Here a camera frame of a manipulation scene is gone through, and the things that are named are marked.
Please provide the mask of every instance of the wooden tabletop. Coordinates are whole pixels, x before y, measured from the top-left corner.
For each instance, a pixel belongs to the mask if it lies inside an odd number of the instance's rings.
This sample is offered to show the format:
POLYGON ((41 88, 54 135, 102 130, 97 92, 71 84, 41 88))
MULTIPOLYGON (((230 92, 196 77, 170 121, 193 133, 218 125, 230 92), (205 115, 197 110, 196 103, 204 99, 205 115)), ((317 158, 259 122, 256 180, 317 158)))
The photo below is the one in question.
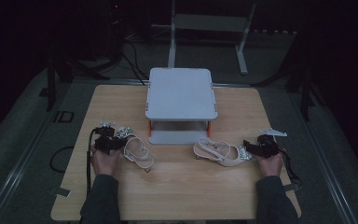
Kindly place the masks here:
MULTIPOLYGON (((255 182, 261 178, 256 161, 224 167, 216 161, 196 160, 192 146, 163 146, 148 143, 145 116, 147 87, 98 86, 92 96, 69 161, 61 188, 69 197, 57 196, 51 211, 55 220, 79 220, 86 200, 86 151, 92 129, 103 120, 118 127, 131 127, 142 138, 155 159, 146 173, 121 157, 119 207, 122 220, 254 219, 257 197, 255 182)), ((231 145, 246 139, 255 144, 259 130, 270 128, 266 111, 255 89, 214 88, 218 118, 212 122, 211 140, 231 145)), ((289 184, 286 170, 283 184, 289 184)), ((296 195, 287 196, 301 215, 296 195)))

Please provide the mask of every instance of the white plastic stand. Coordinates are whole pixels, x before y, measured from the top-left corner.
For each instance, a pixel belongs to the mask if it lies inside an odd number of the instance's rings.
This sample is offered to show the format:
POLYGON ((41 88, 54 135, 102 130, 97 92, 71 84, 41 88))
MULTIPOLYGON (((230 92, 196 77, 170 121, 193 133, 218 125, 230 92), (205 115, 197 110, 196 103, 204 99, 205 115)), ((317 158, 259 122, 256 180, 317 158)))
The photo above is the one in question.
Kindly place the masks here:
POLYGON ((209 137, 217 118, 209 70, 153 68, 149 80, 145 114, 151 144, 192 145, 209 137))

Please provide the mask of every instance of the orange stand leg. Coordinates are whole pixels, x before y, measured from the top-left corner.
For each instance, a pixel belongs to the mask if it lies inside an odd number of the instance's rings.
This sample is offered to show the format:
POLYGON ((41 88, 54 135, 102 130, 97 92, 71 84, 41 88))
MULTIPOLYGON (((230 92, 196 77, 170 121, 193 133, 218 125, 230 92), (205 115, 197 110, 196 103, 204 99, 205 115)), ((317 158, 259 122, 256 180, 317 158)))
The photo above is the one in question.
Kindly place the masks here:
POLYGON ((149 120, 149 137, 151 137, 152 136, 152 121, 151 120, 149 120))
POLYGON ((210 121, 208 121, 208 128, 207 128, 207 135, 208 137, 211 137, 211 129, 212 129, 212 124, 210 121))

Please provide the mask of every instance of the high heel sandal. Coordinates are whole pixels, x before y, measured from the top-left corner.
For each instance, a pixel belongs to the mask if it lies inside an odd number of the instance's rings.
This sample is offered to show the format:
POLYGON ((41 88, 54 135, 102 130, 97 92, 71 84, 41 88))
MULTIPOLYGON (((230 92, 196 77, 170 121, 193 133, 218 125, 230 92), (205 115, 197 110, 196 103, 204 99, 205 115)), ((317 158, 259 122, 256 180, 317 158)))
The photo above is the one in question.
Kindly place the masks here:
POLYGON ((206 158, 223 166, 239 165, 252 158, 244 146, 234 147, 225 142, 211 142, 209 139, 200 139, 193 150, 196 159, 206 158))
POLYGON ((124 146, 123 156, 129 161, 134 161, 148 173, 151 170, 150 167, 153 165, 154 159, 144 141, 133 134, 132 129, 129 127, 121 128, 117 132, 117 138, 128 139, 126 146, 124 146))

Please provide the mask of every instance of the dark sleeve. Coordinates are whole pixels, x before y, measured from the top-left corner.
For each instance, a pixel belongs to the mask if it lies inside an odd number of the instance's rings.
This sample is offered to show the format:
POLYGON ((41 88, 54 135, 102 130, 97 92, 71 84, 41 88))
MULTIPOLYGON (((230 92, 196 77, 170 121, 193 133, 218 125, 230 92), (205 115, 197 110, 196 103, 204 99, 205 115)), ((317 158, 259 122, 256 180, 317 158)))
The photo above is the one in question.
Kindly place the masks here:
POLYGON ((95 176, 92 190, 80 210, 83 223, 120 223, 117 191, 118 181, 112 176, 95 176))
POLYGON ((298 223, 295 207, 286 196, 278 176, 267 176, 256 183, 258 224, 298 223))

